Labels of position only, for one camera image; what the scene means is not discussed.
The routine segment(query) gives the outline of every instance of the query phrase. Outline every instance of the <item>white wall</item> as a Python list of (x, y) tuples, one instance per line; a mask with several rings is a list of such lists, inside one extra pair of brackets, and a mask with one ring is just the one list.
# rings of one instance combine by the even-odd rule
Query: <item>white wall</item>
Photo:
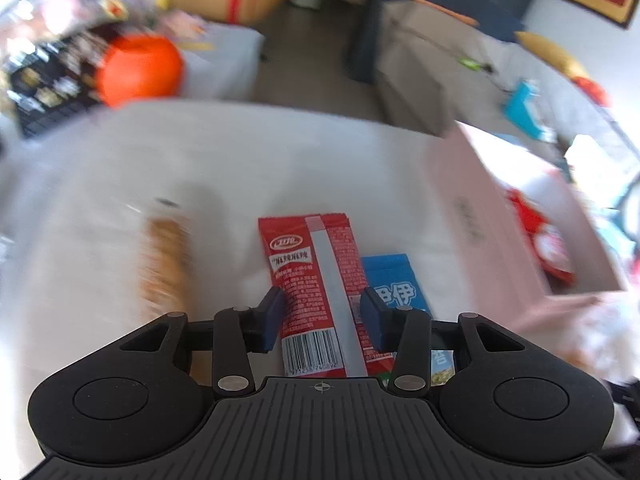
[(607, 89), (614, 115), (640, 144), (640, 9), (625, 30), (565, 0), (534, 0), (525, 23), (567, 49)]

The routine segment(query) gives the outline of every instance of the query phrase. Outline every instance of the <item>triangular cutout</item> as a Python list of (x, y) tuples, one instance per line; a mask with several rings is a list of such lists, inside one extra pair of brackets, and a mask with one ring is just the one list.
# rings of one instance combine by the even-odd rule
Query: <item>triangular cutout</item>
[(160, 349), (168, 330), (167, 325), (157, 324), (131, 341), (127, 341), (120, 348), (125, 351), (156, 352)]
[(487, 352), (516, 352), (524, 350), (523, 345), (490, 325), (480, 323), (477, 329), (480, 340)]

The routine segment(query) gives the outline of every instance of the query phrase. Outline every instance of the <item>gray floor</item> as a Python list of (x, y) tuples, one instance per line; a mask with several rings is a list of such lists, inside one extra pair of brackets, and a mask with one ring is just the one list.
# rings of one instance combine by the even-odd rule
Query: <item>gray floor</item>
[(266, 36), (256, 100), (382, 121), (373, 86), (349, 79), (342, 63), (359, 7), (326, 0), (321, 10), (285, 4), (258, 28)]

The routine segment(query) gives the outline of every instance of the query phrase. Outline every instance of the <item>orange ball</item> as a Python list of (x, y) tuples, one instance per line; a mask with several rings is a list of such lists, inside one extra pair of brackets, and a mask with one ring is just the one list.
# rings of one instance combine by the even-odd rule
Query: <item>orange ball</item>
[(96, 73), (100, 98), (110, 107), (134, 99), (173, 96), (180, 90), (184, 63), (167, 38), (133, 34), (114, 40)]

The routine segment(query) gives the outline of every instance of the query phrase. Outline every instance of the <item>pink object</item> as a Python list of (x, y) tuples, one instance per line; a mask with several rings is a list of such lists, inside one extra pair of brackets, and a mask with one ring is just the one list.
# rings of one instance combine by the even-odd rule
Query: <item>pink object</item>
[[(626, 297), (625, 279), (614, 270), (573, 191), (551, 164), (482, 130), (455, 123), (429, 151), (428, 169), (479, 314), (518, 332), (568, 320), (612, 295)], [(564, 238), (576, 280), (562, 294), (551, 291), (503, 185), (536, 202)]]

